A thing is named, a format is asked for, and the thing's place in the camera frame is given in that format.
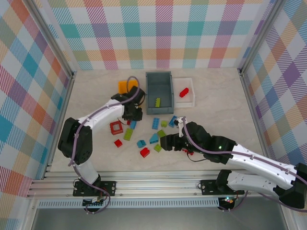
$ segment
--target colorful checkered pattern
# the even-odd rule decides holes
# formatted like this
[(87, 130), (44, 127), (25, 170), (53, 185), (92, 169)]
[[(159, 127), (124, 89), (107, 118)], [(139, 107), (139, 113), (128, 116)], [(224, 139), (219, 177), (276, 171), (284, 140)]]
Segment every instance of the colorful checkered pattern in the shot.
[(68, 76), (22, 0), (0, 0), (0, 229), (14, 230), (46, 156)]
[(48, 0), (81, 69), (233, 67), (263, 0)]
[(307, 163), (307, 1), (288, 0), (246, 81), (273, 159)]
[(245, 53), (243, 55), (243, 58), (242, 58), (239, 66), (238, 66), (239, 69), (242, 68), (242, 66), (243, 66), (243, 64), (244, 64), (244, 62), (245, 62), (245, 60), (246, 60), (246, 58), (247, 58), (247, 56), (248, 56), (248, 54), (250, 52), (250, 49), (254, 46), (255, 41), (257, 40), (258, 34), (261, 31), (261, 29), (262, 29), (262, 27), (264, 25), (265, 20), (267, 20), (267, 18), (269, 16), (269, 14), (270, 14), (270, 12), (272, 10), (272, 7), (273, 7), (275, 2), (276, 2), (276, 0), (270, 0), (270, 3), (267, 6), (267, 9), (265, 10), (265, 12), (264, 12), (264, 14), (263, 14), (263, 16), (262, 16), (262, 18), (260, 20), (260, 23), (258, 24), (257, 29), (255, 30), (255, 33), (254, 33), (251, 41), (249, 42), (249, 45), (248, 45), (248, 47), (247, 47), (247, 49), (246, 49), (246, 51), (245, 51)]

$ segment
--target red lego brick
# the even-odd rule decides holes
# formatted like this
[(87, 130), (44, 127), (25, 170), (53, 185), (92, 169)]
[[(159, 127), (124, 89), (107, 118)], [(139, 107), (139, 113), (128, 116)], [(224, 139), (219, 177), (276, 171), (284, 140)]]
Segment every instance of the red lego brick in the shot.
[(188, 88), (185, 88), (183, 91), (180, 92), (179, 97), (184, 97), (189, 92)]
[(117, 148), (119, 148), (120, 146), (122, 146), (122, 145), (123, 145), (123, 143), (121, 143), (121, 141), (120, 141), (120, 140), (116, 140), (116, 141), (114, 141), (114, 144), (117, 146)]
[(120, 134), (120, 133), (124, 132), (120, 121), (110, 123), (110, 128), (111, 128), (111, 133), (113, 135)]
[(143, 148), (141, 151), (140, 151), (140, 154), (142, 155), (142, 157), (147, 157), (148, 154), (149, 154), (149, 149), (148, 148)]

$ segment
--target white tray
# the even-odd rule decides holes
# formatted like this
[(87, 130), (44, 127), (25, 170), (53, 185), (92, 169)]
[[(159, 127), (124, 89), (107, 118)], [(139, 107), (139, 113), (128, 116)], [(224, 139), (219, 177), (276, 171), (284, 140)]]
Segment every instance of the white tray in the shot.
[[(180, 97), (180, 92), (185, 88), (188, 88), (189, 92), (184, 97)], [(173, 89), (175, 108), (187, 108), (195, 106), (195, 93), (192, 78), (173, 78)]]

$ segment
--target blue lego brick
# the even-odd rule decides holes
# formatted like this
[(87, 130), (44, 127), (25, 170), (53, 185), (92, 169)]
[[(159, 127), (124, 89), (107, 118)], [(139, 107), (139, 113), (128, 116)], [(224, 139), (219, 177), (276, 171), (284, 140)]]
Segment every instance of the blue lego brick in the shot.
[(144, 140), (139, 140), (136, 144), (139, 148), (143, 148), (146, 145), (146, 142)]
[(159, 122), (160, 122), (160, 119), (155, 117), (154, 120), (153, 120), (152, 129), (158, 129), (158, 127), (159, 127)]
[(130, 128), (135, 129), (136, 121), (131, 121)]
[(159, 137), (158, 137), (158, 134), (153, 134), (153, 136), (150, 138), (150, 140), (149, 140), (149, 143), (150, 144), (154, 144), (154, 143), (156, 143), (156, 142), (158, 142), (159, 141)]
[(175, 126), (174, 124), (174, 120), (176, 119), (176, 116), (173, 116), (172, 120), (168, 123), (169, 126), (171, 126), (172, 128)]

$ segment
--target black bracket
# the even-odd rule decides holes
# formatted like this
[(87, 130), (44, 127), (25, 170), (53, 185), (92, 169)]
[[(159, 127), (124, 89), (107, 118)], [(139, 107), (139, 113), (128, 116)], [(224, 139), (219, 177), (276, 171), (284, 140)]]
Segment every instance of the black bracket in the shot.
[(205, 195), (243, 195), (245, 192), (244, 190), (238, 190), (238, 191), (227, 191), (227, 193), (222, 193), (217, 185), (215, 184), (216, 180), (201, 180), (201, 194), (203, 196)]
[[(88, 186), (81, 180), (76, 181), (73, 186), (73, 196), (106, 196), (105, 193)], [(94, 186), (106, 190), (110, 194), (110, 196), (115, 196), (116, 181), (99, 181), (97, 183), (94, 183)]]

